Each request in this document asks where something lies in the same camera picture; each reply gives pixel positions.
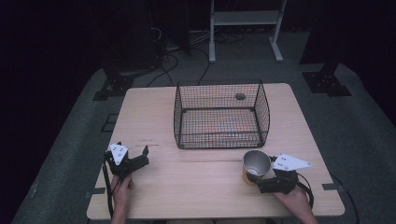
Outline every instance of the wire basket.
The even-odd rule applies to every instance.
[[[179,148],[262,147],[269,126],[260,80],[177,83],[174,134]]]

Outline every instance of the white shelf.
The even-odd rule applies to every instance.
[[[233,11],[215,12],[214,25],[260,25],[276,24],[279,11]]]

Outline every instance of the metal rack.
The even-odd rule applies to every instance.
[[[274,36],[269,37],[271,48],[278,63],[283,62],[282,54],[277,46],[280,25],[283,20],[287,0],[282,0],[280,10],[268,11],[215,11],[215,0],[212,0],[210,7],[210,41],[209,41],[209,62],[216,62],[215,48],[215,26],[217,25],[257,25],[274,24],[276,26]]]
[[[262,147],[269,107],[260,81],[250,84],[177,84],[174,134],[179,148]]]

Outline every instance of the white paper tag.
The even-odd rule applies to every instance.
[[[110,144],[111,154],[113,154],[114,162],[116,165],[120,165],[123,157],[128,152],[128,147],[118,145],[118,144]]]
[[[280,154],[273,163],[274,169],[283,171],[293,171],[311,166],[312,163],[309,161],[303,161],[286,154]]]

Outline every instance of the person's arm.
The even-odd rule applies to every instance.
[[[134,185],[132,176],[126,176],[122,183],[119,177],[114,175],[111,180],[111,189],[113,190],[114,213],[111,218],[111,224],[124,224],[130,208],[130,189]]]
[[[302,223],[318,224],[318,220],[315,218],[309,206],[306,193],[300,187],[296,186],[296,188],[288,194],[274,193],[274,195]]]

